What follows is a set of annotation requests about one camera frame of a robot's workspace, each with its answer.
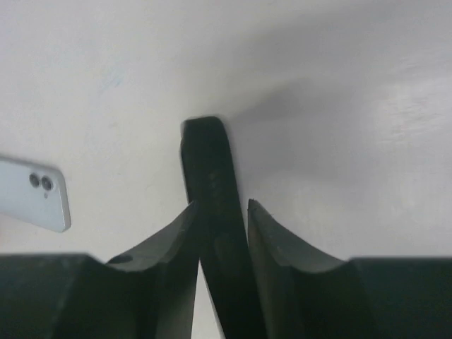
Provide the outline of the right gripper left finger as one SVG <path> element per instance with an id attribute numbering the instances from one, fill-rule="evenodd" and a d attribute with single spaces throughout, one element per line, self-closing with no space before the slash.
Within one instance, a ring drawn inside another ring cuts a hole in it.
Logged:
<path id="1" fill-rule="evenodd" d="M 200 226 L 191 203 L 106 263 L 86 254 L 1 256 L 2 338 L 189 338 Z"/>

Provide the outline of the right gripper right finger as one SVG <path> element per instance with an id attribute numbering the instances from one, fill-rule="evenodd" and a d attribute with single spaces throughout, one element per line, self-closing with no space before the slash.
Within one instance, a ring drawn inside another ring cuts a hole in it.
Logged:
<path id="1" fill-rule="evenodd" d="M 342 261 L 248 204 L 248 239 L 271 338 L 450 338 L 451 260 Z"/>

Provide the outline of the black phone case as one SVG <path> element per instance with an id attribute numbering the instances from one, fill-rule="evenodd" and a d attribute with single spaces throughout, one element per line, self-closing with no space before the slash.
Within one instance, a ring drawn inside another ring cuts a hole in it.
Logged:
<path id="1" fill-rule="evenodd" d="M 200 260 L 222 334 L 267 338 L 232 151 L 218 117 L 188 119 L 180 146 L 186 195 L 202 219 Z"/>

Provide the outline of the light blue phone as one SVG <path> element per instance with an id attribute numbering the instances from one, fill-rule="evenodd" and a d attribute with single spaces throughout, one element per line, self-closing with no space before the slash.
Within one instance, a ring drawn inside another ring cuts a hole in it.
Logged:
<path id="1" fill-rule="evenodd" d="M 71 216 L 62 172 L 2 155 L 1 214 L 53 232 L 67 231 Z"/>

